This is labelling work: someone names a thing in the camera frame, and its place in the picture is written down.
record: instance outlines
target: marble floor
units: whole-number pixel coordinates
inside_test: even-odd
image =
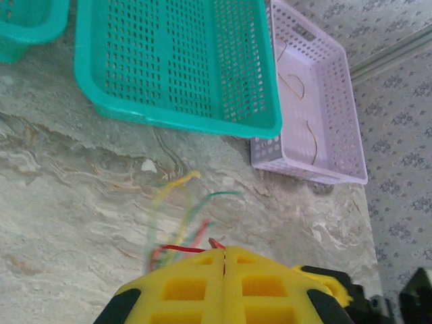
[[[74,81],[72,40],[69,29],[0,65],[2,323],[92,323],[118,287],[144,273],[158,186],[193,169],[202,173],[188,182],[194,201],[242,193],[202,210],[194,225],[215,221],[209,236],[285,265],[340,269],[369,296],[381,293],[362,186],[255,170],[245,140],[97,115]],[[159,241],[175,231],[184,201],[184,190],[165,201]]]

